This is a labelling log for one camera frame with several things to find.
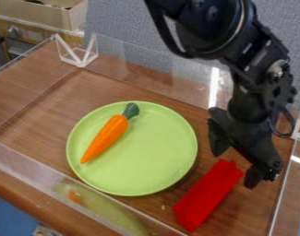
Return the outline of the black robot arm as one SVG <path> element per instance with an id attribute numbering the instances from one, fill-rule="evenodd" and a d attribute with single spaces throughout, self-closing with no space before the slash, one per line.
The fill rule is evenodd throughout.
<path id="1" fill-rule="evenodd" d="M 233 93 L 225 110 L 209 109 L 209 142 L 220 156 L 235 148 L 252 166 L 245 187 L 272 181 L 284 163 L 272 136 L 298 90 L 292 85 L 290 51 L 262 25 L 252 0 L 144 0 L 168 49 L 192 59 L 219 60 L 229 67 Z"/>

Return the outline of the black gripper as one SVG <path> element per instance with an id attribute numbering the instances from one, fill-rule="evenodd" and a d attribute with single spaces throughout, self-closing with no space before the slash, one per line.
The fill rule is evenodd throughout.
<path id="1" fill-rule="evenodd" d="M 272 131 L 267 122 L 249 124 L 236 120 L 220 108 L 209 109 L 211 150 L 219 157 L 229 148 L 252 163 L 245 173 L 245 187 L 253 189 L 262 181 L 274 181 L 283 169 L 284 162 L 276 151 Z"/>

